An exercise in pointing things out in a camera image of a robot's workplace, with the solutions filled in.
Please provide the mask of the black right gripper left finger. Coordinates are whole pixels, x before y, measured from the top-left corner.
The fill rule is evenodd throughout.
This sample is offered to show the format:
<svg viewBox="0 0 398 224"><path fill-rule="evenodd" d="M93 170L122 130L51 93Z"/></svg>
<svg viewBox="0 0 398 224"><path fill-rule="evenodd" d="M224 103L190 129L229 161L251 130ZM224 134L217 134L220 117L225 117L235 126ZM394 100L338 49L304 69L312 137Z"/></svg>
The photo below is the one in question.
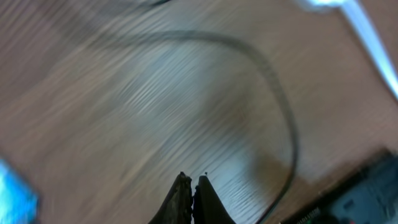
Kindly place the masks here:
<svg viewBox="0 0 398 224"><path fill-rule="evenodd" d="M191 224L192 179L183 172L174 180L166 198L149 224Z"/></svg>

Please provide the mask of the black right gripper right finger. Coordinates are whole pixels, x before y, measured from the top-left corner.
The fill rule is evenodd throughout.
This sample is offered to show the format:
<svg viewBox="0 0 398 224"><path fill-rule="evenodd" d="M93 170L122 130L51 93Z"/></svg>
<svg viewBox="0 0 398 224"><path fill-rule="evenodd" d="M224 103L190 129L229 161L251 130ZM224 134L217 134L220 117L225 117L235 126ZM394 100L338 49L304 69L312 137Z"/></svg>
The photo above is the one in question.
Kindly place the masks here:
<svg viewBox="0 0 398 224"><path fill-rule="evenodd" d="M195 187L192 215L194 224L235 224L206 175Z"/></svg>

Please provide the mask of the blue Galaxy smartphone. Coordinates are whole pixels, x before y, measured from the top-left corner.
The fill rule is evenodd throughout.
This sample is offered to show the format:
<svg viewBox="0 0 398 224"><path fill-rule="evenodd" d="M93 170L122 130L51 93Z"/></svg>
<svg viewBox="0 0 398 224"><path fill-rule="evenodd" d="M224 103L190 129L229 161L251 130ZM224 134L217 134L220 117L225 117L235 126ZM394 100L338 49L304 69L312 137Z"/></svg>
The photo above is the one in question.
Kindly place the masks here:
<svg viewBox="0 0 398 224"><path fill-rule="evenodd" d="M38 195L1 159L1 224L35 222Z"/></svg>

